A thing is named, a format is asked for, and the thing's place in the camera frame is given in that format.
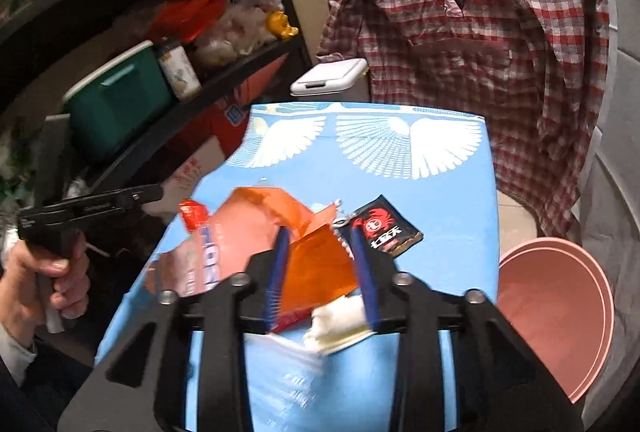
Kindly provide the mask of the white forearm sleeve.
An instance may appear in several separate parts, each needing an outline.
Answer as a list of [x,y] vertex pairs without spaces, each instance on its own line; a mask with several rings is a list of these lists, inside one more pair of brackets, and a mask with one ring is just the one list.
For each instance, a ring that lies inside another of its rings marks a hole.
[[32,343],[29,346],[21,345],[14,337],[0,326],[0,354],[2,362],[9,370],[11,378],[17,386],[21,386],[26,376],[26,370],[37,357],[37,348]]

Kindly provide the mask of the person's left hand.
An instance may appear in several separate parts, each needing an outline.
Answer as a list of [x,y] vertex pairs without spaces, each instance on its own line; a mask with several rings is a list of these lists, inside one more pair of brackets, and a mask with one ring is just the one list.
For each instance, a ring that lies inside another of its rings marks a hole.
[[65,319],[87,311],[90,281],[86,241],[76,233],[65,257],[23,240],[9,251],[1,278],[1,323],[19,345],[30,348],[35,331],[53,308]]

